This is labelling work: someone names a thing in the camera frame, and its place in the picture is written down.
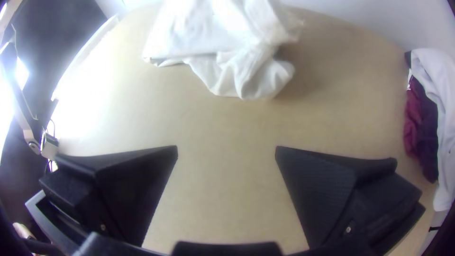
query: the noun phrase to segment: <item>bright window light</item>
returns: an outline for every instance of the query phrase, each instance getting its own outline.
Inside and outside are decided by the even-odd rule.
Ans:
[[[16,66],[16,80],[18,81],[21,90],[24,89],[29,75],[30,73],[28,72],[27,67],[25,67],[24,63],[18,57],[18,64]]]
[[[1,7],[1,11],[0,11],[0,20],[1,20],[1,18],[3,18],[3,15],[5,15],[5,12],[6,12],[6,5],[7,5],[7,3],[5,3],[5,4]]]

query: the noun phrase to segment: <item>magenta garment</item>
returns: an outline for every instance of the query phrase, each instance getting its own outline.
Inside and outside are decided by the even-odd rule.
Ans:
[[[406,92],[404,146],[406,153],[417,159],[425,178],[434,183],[437,169],[437,105],[430,100],[420,82],[411,77]]]
[[[411,78],[409,88],[406,91],[408,99],[406,101],[405,109],[404,147],[409,156],[419,159],[419,154],[417,153],[417,129],[422,123],[422,117],[420,116],[419,95],[415,89],[415,83],[412,81],[413,77]]]

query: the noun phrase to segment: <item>white cloth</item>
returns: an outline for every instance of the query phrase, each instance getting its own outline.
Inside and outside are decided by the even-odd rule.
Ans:
[[[417,49],[411,52],[411,70],[437,105],[439,186],[433,207],[448,210],[455,198],[455,63],[441,51]]]
[[[215,95],[271,98],[294,74],[273,55],[302,27],[280,1],[167,0],[142,57],[160,67],[188,64]]]

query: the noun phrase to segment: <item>beige floor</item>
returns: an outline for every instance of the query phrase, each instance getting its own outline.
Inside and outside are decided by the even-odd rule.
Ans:
[[[156,6],[115,27],[66,84],[53,119],[68,155],[177,145],[179,160],[143,247],[168,253],[179,240],[276,241],[308,249],[274,161],[276,145],[398,159],[397,172],[423,191],[424,216],[391,255],[415,255],[431,221],[434,186],[402,142],[404,51],[340,20],[306,10],[302,41],[279,56],[296,67],[273,100],[212,95],[189,67],[140,58]]]

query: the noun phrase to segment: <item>clothing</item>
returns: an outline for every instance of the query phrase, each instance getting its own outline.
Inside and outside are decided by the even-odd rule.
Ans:
[[[424,48],[411,51],[410,63],[412,75],[437,105],[439,187],[433,207],[447,210],[455,198],[455,62],[441,51]]]
[[[425,178],[437,181],[437,106],[425,94],[419,81],[409,80],[404,144],[406,153],[418,159]]]
[[[417,130],[422,123],[420,115],[420,99],[416,91],[416,85],[411,77],[408,89],[406,90],[406,108],[405,108],[405,123],[404,123],[404,147],[406,153],[415,159],[419,159],[417,151]]]
[[[159,67],[188,64],[218,96],[271,98],[294,74],[273,55],[302,25],[274,0],[167,0],[142,56]]]

